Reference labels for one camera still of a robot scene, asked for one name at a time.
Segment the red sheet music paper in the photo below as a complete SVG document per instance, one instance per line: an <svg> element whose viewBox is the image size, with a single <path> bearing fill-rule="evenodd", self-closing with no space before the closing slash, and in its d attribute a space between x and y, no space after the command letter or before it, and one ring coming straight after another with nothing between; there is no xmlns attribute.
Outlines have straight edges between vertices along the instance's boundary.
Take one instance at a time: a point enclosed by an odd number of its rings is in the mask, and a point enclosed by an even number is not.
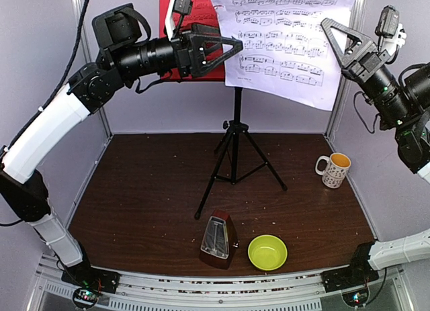
<svg viewBox="0 0 430 311"><path fill-rule="evenodd" d="M166 34L165 29L165 17L170 0L159 0L159 37L164 38ZM215 9L212 5L211 0L192 0L193 6L191 13L185 16L182 27L186 27L192 23L199 23L208 26L219 28L218 19ZM216 69L208 73L204 77L196 78L194 81L211 81L211 82L224 82L224 65L218 66Z"/></svg>

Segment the white sheet music paper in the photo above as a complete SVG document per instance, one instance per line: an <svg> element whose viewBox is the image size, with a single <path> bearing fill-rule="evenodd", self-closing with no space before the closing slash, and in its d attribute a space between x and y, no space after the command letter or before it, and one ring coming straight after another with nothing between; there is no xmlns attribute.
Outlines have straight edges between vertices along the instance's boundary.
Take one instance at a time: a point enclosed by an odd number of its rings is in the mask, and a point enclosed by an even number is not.
<svg viewBox="0 0 430 311"><path fill-rule="evenodd" d="M211 0L221 34L243 50L224 63L228 87L332 110L341 71L321 21L349 25L355 0Z"/></svg>

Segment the black perforated music stand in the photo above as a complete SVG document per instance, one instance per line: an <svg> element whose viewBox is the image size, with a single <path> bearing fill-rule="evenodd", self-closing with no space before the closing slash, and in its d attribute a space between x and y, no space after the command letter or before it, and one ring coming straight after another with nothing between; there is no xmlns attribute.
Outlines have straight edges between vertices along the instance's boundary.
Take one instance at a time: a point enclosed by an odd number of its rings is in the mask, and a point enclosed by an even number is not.
<svg viewBox="0 0 430 311"><path fill-rule="evenodd" d="M212 186L214 182L217 180L229 182L232 185L236 185L240 181L251 176L253 173L256 173L258 170L264 167L267 167L271 171L273 176L276 178L282 190L284 191L288 190L287 185L282 181L279 174L273 168L273 165L269 162L269 159L259 148L257 143L254 141L253 137L250 135L249 126L241 122L242 96L243 96L243 89L241 87L235 87L234 88L234 117L231 121L228 121L228 122L225 121L223 123L223 128L226 130L226 132L214 150L215 154L219 154L218 160L214 166L214 170L211 174L206 190L202 196L199 207L197 208L194 214L194 218L196 220L200 219L202 211L208 199L208 196L211 192ZM246 137L246 139L249 141L251 146L261 157L261 160L263 162L259 166L250 170L248 173L245 173L243 176L239 177L237 173L238 173L238 166L239 166L239 138L241 134ZM219 174L219 170L221 168L221 165L225 157L229 158L229 163L230 163L230 175L227 177L221 176Z"/></svg>

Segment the wooden metronome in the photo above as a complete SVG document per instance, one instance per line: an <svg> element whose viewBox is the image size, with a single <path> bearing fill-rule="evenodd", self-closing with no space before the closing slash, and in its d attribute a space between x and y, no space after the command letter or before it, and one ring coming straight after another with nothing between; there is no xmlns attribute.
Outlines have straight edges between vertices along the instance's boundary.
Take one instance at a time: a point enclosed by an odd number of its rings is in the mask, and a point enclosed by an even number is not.
<svg viewBox="0 0 430 311"><path fill-rule="evenodd" d="M232 218L225 211L214 210L200 245L200 261L217 269L228 269L238 247L239 239Z"/></svg>

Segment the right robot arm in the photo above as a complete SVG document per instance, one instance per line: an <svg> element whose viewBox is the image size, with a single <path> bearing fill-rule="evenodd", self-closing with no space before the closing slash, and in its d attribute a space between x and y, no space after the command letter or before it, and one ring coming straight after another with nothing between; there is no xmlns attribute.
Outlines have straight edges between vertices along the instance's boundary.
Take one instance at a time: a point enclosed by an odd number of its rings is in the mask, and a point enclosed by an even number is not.
<svg viewBox="0 0 430 311"><path fill-rule="evenodd" d="M420 178L429 180L429 65L407 67L412 74L396 78L388 70L393 53L379 50L367 35L325 18L321 27L342 75L358 84L368 104L380 115L381 129L394 128L401 161ZM344 278L360 284L370 271L429 258L429 231L393 241L357 247Z"/></svg>

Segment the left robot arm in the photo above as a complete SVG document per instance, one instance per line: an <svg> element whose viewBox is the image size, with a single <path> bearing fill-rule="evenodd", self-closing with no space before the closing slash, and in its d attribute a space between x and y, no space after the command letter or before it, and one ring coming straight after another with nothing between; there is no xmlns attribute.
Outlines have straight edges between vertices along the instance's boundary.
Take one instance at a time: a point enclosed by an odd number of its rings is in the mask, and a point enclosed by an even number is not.
<svg viewBox="0 0 430 311"><path fill-rule="evenodd" d="M192 24L151 38L148 22L125 4L92 22L99 56L78 70L44 105L1 155L1 195L31 225L83 287L97 279L79 243L48 202L37 166L77 124L97 112L123 87L139 88L141 77L177 69L182 77L204 77L243 49L212 26Z"/></svg>

